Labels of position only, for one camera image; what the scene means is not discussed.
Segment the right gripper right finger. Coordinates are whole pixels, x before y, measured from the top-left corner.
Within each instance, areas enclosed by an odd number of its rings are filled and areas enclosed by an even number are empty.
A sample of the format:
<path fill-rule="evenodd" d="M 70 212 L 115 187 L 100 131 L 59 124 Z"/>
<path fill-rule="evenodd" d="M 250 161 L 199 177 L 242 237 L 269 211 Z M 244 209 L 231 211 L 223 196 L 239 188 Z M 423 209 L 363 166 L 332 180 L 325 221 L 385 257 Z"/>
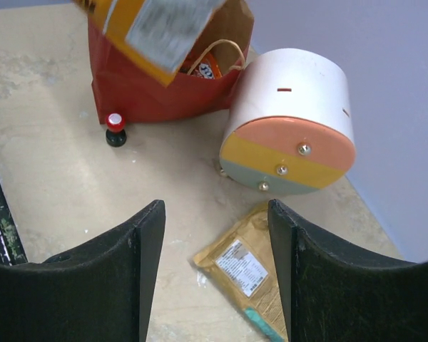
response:
<path fill-rule="evenodd" d="M 267 218 L 291 341 L 428 341 L 428 261 L 359 247 L 277 199 Z"/>

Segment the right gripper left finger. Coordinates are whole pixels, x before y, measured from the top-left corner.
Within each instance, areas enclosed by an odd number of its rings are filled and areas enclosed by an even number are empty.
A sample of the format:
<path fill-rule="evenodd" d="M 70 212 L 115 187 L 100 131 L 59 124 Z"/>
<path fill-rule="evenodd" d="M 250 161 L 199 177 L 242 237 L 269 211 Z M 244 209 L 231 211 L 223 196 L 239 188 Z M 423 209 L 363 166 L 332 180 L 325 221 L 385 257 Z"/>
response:
<path fill-rule="evenodd" d="M 144 341 L 165 232 L 155 200 L 46 261 L 0 265 L 0 341 Z"/>

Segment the tan paper snack bag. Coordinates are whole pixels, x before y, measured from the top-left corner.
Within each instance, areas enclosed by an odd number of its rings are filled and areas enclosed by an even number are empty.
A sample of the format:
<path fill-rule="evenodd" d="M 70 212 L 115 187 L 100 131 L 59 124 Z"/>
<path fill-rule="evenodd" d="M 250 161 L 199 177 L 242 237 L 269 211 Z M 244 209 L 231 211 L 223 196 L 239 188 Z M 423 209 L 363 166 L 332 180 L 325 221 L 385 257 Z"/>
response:
<path fill-rule="evenodd" d="M 193 262 L 270 341 L 288 341 L 267 205 L 255 206 Z"/>

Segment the red brown paper bag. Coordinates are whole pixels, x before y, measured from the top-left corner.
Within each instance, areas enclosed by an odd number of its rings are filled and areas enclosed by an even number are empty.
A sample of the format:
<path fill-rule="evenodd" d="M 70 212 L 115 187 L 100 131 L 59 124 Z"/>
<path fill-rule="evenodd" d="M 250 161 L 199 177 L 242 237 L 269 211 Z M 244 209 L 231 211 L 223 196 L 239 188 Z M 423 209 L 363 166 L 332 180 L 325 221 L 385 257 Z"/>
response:
<path fill-rule="evenodd" d="M 127 123 L 191 118 L 228 108 L 245 67 L 254 16 L 245 1 L 224 1 L 195 42 L 191 72 L 211 52 L 222 73 L 206 79 L 181 73 L 164 86 L 142 71 L 101 34 L 88 17 L 92 91 L 100 123 L 111 113 Z"/>

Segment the orange white snack bag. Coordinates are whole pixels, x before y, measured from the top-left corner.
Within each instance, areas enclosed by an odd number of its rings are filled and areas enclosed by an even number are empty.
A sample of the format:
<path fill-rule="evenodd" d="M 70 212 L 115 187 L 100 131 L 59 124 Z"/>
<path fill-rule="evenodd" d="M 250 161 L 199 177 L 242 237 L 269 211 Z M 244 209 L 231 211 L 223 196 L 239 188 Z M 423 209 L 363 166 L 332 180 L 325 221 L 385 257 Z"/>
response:
<path fill-rule="evenodd" d="M 181 66 L 180 72 L 206 79 L 217 79 L 222 77 L 218 63 L 211 52 L 208 52 L 201 62 L 191 72 L 189 72 L 194 62 L 195 56 L 193 54 L 189 54 Z"/>

